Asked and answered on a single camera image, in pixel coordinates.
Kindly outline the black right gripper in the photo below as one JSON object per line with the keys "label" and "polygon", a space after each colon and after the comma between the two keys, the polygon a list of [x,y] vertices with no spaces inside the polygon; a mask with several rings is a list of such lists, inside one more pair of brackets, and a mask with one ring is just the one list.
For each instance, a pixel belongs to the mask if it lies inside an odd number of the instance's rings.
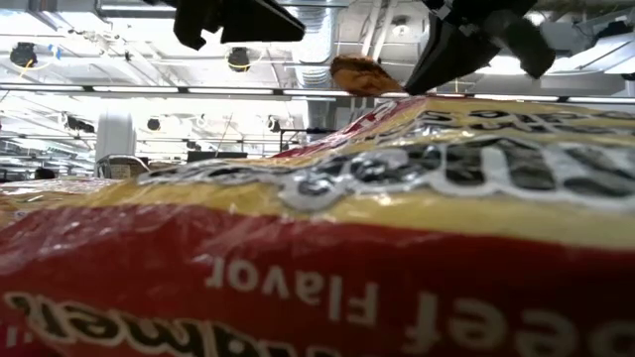
{"label": "black right gripper", "polygon": [[[475,72],[489,64],[499,48],[509,50],[532,78],[543,76],[555,61],[555,51],[540,29],[523,18],[538,0],[421,1],[438,19],[429,21],[428,41],[404,86],[411,95],[423,95]],[[487,39],[466,36],[479,31],[482,24],[496,46]]]}

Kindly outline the red yellow beef ramen packet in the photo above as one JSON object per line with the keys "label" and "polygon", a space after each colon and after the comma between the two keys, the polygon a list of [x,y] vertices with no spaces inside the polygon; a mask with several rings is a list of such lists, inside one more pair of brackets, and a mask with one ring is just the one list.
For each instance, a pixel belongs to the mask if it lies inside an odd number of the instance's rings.
{"label": "red yellow beef ramen packet", "polygon": [[2,186],[0,357],[635,357],[635,109],[414,96]]}

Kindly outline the long ceiling light bar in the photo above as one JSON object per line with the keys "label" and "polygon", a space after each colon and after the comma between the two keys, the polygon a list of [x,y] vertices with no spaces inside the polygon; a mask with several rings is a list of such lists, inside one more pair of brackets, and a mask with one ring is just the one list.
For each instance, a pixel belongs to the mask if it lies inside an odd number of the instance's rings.
{"label": "long ceiling light bar", "polygon": [[[189,86],[130,86],[130,85],[75,85],[75,84],[36,84],[36,83],[0,83],[0,90],[29,91],[49,93],[113,93],[134,94],[140,96],[157,95],[206,95],[221,97],[300,97],[339,98],[349,97],[341,90],[330,89],[289,89],[289,88],[247,88],[247,87],[189,87]],[[449,98],[477,98],[488,100],[507,100],[524,102],[601,104],[601,105],[635,105],[635,97],[615,96],[554,96],[554,95],[514,95],[489,93],[433,93],[433,96]]]}

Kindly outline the black monitor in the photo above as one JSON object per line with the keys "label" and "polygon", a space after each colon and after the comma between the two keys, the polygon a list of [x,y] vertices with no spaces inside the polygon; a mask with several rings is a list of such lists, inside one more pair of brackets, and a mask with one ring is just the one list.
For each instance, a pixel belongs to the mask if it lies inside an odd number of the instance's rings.
{"label": "black monitor", "polygon": [[244,152],[218,152],[218,151],[189,151],[187,162],[198,162],[212,159],[246,159]]}

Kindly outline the white column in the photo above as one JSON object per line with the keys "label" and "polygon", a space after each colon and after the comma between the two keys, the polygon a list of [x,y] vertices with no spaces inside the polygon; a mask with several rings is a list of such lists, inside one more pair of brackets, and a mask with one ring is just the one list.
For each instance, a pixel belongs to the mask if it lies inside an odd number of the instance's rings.
{"label": "white column", "polygon": [[96,162],[108,155],[134,156],[136,131],[132,114],[123,109],[109,108],[98,118],[95,145]]}

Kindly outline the ribbed silver ceiling duct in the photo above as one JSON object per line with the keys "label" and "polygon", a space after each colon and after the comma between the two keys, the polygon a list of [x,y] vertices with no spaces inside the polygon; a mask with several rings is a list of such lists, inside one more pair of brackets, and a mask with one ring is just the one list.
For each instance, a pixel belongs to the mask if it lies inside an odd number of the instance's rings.
{"label": "ribbed silver ceiling duct", "polygon": [[306,28],[303,39],[292,48],[297,89],[330,89],[329,66],[333,58],[338,10],[318,6],[295,6],[287,10]]}

